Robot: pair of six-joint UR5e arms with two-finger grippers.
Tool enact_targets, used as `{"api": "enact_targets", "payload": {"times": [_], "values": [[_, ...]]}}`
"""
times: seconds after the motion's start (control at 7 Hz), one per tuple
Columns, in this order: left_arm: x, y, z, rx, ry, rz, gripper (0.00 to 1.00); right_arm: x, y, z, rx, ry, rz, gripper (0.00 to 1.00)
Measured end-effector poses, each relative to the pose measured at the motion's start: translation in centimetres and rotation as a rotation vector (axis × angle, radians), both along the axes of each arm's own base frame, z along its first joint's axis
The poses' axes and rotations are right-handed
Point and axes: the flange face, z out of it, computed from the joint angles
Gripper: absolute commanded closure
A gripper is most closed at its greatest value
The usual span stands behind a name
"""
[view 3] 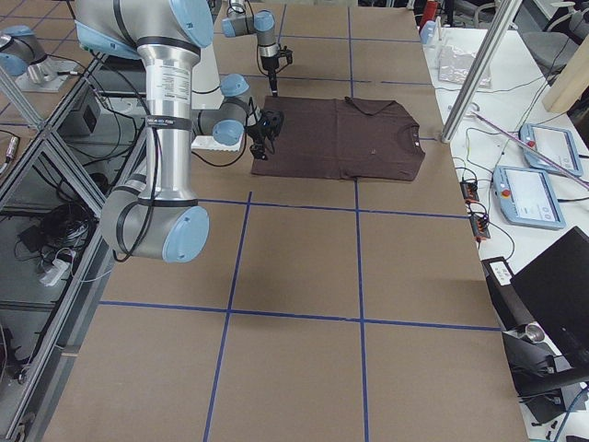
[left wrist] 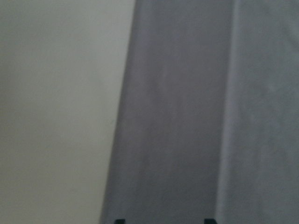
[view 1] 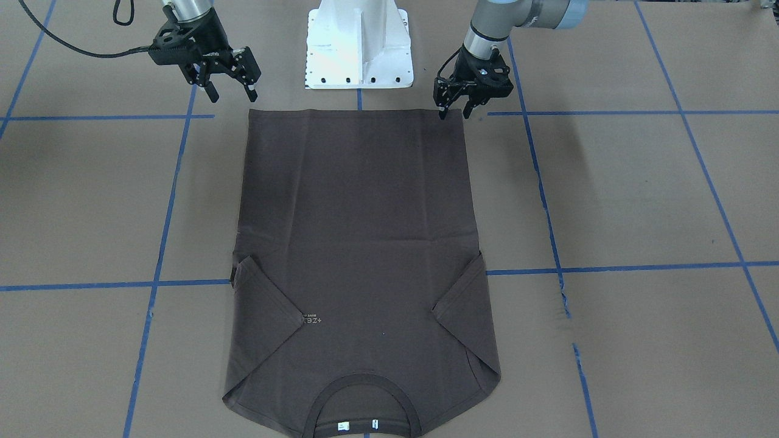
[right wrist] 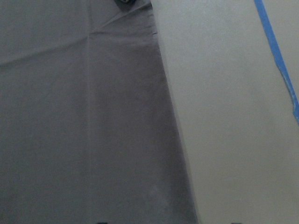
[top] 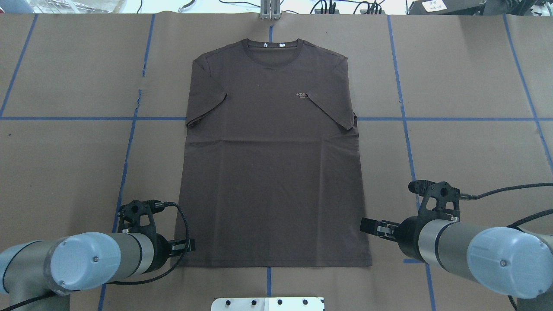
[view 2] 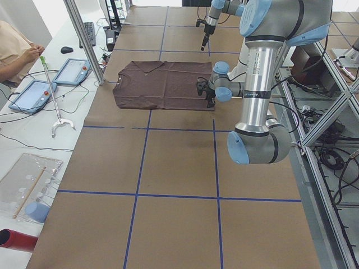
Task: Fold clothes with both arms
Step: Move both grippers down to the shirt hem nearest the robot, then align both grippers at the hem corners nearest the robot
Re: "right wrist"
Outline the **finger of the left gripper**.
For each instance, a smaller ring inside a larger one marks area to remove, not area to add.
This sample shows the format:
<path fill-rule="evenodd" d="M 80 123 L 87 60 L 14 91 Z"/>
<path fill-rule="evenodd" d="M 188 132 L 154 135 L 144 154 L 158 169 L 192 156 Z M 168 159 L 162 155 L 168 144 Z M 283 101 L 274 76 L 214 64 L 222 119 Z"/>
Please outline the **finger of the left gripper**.
<path fill-rule="evenodd" d="M 121 10 L 129 10 L 136 2 L 136 0 L 114 0 L 114 1 Z"/>

